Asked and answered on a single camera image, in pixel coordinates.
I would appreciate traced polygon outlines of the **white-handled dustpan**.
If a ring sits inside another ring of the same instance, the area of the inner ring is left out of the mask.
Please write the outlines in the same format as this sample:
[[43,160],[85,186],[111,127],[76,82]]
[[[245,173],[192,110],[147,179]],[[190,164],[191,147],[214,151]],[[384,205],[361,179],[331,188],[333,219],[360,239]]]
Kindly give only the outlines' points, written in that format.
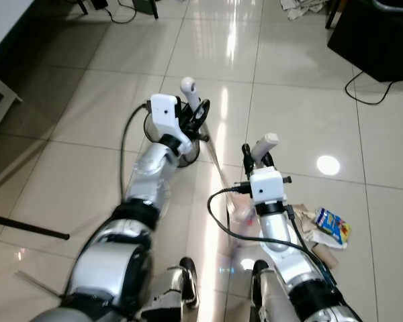
[[263,157],[269,153],[272,148],[279,144],[279,137],[275,133],[266,133],[257,140],[256,144],[251,148],[251,156],[254,162],[262,164]]

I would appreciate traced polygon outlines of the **blue snack package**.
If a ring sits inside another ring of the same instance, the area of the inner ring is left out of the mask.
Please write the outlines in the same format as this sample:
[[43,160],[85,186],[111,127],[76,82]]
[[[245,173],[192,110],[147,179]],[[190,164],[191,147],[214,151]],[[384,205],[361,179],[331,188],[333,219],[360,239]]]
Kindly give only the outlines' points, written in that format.
[[344,245],[348,242],[351,232],[350,225],[330,209],[318,208],[313,221],[322,232],[327,233],[337,243]]

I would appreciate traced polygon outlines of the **brown paper scrap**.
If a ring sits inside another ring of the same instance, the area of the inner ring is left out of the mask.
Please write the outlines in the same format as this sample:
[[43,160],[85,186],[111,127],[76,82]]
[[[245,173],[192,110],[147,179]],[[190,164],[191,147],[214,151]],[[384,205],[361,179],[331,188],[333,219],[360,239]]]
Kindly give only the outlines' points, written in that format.
[[296,223],[302,232],[308,232],[313,229],[317,229],[316,223],[317,214],[313,209],[306,208],[305,205],[294,205],[294,211],[296,212]]

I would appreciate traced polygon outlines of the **robot left leg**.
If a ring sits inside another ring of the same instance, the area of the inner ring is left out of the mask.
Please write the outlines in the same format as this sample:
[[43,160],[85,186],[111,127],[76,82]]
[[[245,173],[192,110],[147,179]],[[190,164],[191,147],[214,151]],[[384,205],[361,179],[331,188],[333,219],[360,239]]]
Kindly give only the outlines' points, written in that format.
[[142,322],[182,322],[186,310],[197,309],[197,270],[190,257],[153,279],[149,298],[140,310]]

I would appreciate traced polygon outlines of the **robot leg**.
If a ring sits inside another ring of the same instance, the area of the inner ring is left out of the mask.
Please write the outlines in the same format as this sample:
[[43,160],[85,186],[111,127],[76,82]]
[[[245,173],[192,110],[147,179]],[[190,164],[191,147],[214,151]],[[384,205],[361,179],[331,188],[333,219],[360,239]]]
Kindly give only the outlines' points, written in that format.
[[279,271],[264,260],[253,264],[249,322],[299,322]]
[[153,279],[149,298],[140,310],[142,322],[182,322],[186,310],[197,309],[197,270],[190,257]]

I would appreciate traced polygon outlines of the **black rod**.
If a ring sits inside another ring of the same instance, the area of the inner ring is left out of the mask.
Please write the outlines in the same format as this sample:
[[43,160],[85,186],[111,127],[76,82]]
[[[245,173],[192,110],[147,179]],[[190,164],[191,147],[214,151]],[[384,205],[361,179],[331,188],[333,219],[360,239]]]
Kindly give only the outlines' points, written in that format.
[[10,227],[10,228],[17,228],[19,230],[23,230],[30,233],[42,234],[45,236],[69,240],[70,235],[67,233],[56,232],[54,230],[38,227],[36,225],[30,225],[27,223],[21,223],[21,221],[15,221],[13,219],[9,219],[6,217],[0,217],[0,226]]

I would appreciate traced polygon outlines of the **robot right leg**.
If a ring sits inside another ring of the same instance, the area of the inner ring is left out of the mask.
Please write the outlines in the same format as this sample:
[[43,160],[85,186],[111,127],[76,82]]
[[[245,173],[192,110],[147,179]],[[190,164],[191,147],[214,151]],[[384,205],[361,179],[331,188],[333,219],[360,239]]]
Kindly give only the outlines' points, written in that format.
[[264,260],[253,264],[249,322],[299,322],[279,271]]

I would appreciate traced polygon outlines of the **crumpled pale cloth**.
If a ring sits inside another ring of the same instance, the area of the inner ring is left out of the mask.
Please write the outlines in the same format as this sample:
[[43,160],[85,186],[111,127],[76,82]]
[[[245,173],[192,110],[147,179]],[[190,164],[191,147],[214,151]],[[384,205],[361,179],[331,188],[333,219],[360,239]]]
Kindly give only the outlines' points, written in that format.
[[324,15],[330,0],[279,0],[290,21],[307,15]]

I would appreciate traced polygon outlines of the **grey metal tube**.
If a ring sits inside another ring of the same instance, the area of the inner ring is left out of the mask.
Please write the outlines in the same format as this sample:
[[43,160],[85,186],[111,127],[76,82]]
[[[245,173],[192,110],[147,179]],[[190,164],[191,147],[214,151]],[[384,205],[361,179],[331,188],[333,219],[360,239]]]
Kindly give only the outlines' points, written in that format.
[[403,7],[385,4],[380,0],[370,0],[370,3],[373,4],[374,8],[386,13],[403,13]]

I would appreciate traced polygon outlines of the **black cabinet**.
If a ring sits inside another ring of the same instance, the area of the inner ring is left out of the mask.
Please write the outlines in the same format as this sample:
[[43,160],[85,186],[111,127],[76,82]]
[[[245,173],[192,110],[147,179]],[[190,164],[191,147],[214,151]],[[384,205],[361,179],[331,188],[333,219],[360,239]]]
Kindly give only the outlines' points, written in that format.
[[328,49],[377,82],[403,81],[403,0],[348,0],[328,40]]

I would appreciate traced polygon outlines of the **brown cardboard tube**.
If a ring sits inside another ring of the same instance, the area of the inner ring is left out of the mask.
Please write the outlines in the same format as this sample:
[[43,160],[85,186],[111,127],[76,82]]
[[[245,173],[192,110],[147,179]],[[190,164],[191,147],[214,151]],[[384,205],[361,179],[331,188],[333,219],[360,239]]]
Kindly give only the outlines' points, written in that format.
[[333,270],[339,266],[339,260],[331,251],[330,246],[324,244],[315,244],[312,246],[312,253],[329,269]]

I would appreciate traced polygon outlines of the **black furniture leg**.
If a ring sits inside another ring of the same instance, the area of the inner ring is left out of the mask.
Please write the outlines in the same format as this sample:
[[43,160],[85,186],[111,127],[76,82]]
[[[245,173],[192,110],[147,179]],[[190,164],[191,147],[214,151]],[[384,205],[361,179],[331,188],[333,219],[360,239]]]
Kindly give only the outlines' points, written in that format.
[[158,0],[132,0],[133,7],[138,13],[145,13],[151,15],[153,18],[159,18],[158,6],[156,3]]

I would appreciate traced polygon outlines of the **white-handled translucent broom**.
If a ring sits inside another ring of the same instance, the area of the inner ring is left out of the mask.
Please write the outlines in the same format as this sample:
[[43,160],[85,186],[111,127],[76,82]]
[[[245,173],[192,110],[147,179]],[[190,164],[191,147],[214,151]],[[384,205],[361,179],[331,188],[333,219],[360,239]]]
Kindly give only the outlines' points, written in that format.
[[[197,104],[198,101],[202,100],[198,95],[198,92],[196,89],[196,82],[190,76],[183,77],[182,83],[181,83],[181,90],[182,90],[182,93],[184,94],[184,97],[187,99],[188,103],[193,108],[195,108],[195,105]],[[206,123],[201,129],[201,134],[204,135],[204,138],[201,140],[201,142],[204,142],[204,146],[206,147],[206,150],[208,151],[208,155],[210,156],[211,163],[213,163],[215,168],[217,169],[217,173],[219,174],[220,182],[221,182],[222,186],[225,188],[231,187],[232,183],[229,181],[225,172],[221,168],[221,165],[219,162],[219,156],[217,156],[217,153],[215,150],[215,145],[210,139],[210,129],[208,129],[208,126],[206,125]]]

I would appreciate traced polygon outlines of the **white crumpled paper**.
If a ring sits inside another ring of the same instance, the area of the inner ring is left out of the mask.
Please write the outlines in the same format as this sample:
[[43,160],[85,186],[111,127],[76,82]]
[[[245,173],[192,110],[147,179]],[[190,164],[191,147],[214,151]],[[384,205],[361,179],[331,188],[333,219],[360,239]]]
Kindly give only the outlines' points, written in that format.
[[349,245],[348,242],[342,241],[329,233],[322,232],[318,228],[309,228],[308,226],[305,226],[301,228],[301,233],[304,238],[309,240],[309,242],[322,244],[328,246],[328,248],[343,250]]

